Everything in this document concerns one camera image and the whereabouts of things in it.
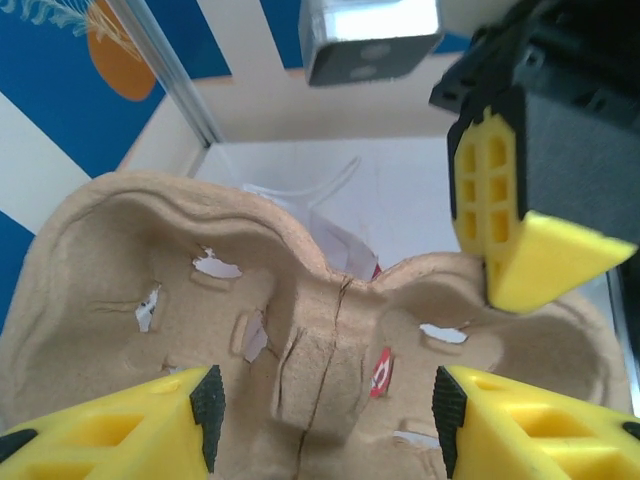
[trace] blue stripe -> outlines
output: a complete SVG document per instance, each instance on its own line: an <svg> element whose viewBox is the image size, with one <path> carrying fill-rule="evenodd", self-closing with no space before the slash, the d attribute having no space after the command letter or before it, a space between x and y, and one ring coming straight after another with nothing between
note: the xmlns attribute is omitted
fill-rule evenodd
<svg viewBox="0 0 640 480"><path fill-rule="evenodd" d="M122 98L93 66L86 35L74 36L73 24L35 25L35 6L22 20L20 4L0 10L0 92L89 176L114 170L164 91L156 85L142 102Z"/></svg>
<svg viewBox="0 0 640 480"><path fill-rule="evenodd" d="M19 223L0 212L0 331L9 311L13 291L22 269L24 256L33 240L33 234Z"/></svg>
<svg viewBox="0 0 640 480"><path fill-rule="evenodd" d="M231 75L196 0L147 0L147 4L192 79Z"/></svg>
<svg viewBox="0 0 640 480"><path fill-rule="evenodd" d="M260 0L269 29L286 69L302 68L298 17L301 0ZM469 48L469 39L457 35L445 35L434 53L463 52Z"/></svg>

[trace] blue and white striped wall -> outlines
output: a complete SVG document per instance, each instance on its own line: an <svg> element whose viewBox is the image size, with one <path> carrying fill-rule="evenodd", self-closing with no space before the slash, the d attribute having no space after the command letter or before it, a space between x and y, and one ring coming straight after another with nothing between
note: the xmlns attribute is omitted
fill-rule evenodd
<svg viewBox="0 0 640 480"><path fill-rule="evenodd" d="M158 151L184 155L171 150L169 143L190 136L157 82L145 98L131 101L97 72L87 47L88 24L83 23L94 1L99 0L0 0L0 328L25 252L60 202L91 178L122 167L133 153L138 167L154 167L154 162L157 166ZM253 65L264 62L261 53L252 55L251 45L256 52L275 45L277 55L269 57L274 64L270 68L284 72L302 67L297 36L300 0L242 0L217 6L204 0L147 3L189 76L196 81L227 77L236 84L231 96L246 98L238 89L252 88L244 79L256 76ZM264 24L257 29L259 35L250 29L240 34L243 29L235 26L216 27L216 17L227 15L235 25L248 11ZM237 58L229 61L238 51L245 52L247 47L235 47L239 44L249 45L250 58L243 64ZM461 51L467 45L465 39L448 37L440 52ZM215 110L215 99L206 100ZM245 106L235 110L252 116ZM243 122L234 118L231 123L232 131L225 131L230 138L253 139L234 135L233 125ZM168 133L175 138L165 140ZM196 148L194 139L185 142ZM162 148L154 151L154 145Z"/></svg>

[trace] orange circle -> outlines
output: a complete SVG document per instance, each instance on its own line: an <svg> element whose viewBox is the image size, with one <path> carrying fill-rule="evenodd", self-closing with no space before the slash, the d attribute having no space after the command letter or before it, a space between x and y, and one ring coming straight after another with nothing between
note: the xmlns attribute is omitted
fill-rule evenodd
<svg viewBox="0 0 640 480"><path fill-rule="evenodd" d="M87 9L89 55L105 82L127 100L149 96L156 77L133 45L106 0Z"/></svg>

